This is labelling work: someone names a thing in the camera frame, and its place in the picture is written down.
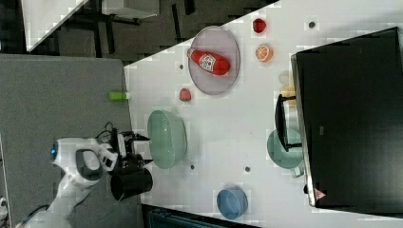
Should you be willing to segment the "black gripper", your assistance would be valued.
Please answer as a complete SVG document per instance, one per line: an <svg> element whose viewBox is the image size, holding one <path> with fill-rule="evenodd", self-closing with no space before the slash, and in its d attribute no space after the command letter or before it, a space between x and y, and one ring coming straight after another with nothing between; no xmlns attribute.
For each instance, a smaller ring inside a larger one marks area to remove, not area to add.
<svg viewBox="0 0 403 228"><path fill-rule="evenodd" d="M153 160L141 160L140 155L135 153L133 146L135 141L147 142L150 140L149 138L141 134L134 133L133 131L125 131L121 133L125 137L126 157L123 159L118 153L118 159L115 166L116 171L121 169L136 170L141 166L145 166L153 162Z"/></svg>

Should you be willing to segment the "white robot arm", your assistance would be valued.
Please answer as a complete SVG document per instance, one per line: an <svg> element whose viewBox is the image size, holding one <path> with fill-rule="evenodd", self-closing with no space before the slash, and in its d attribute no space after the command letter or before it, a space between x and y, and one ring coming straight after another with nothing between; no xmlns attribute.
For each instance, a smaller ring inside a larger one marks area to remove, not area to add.
<svg viewBox="0 0 403 228"><path fill-rule="evenodd" d="M149 161L132 149L133 142L147 140L132 131L119 133L115 129L107 141L97 137L57 140L51 150L53 163L65 172L57 195L51 204L33 210L15 228L71 228L71 212L105 173L111 176L111 193L117 201L150 191L153 179L144 167Z"/></svg>

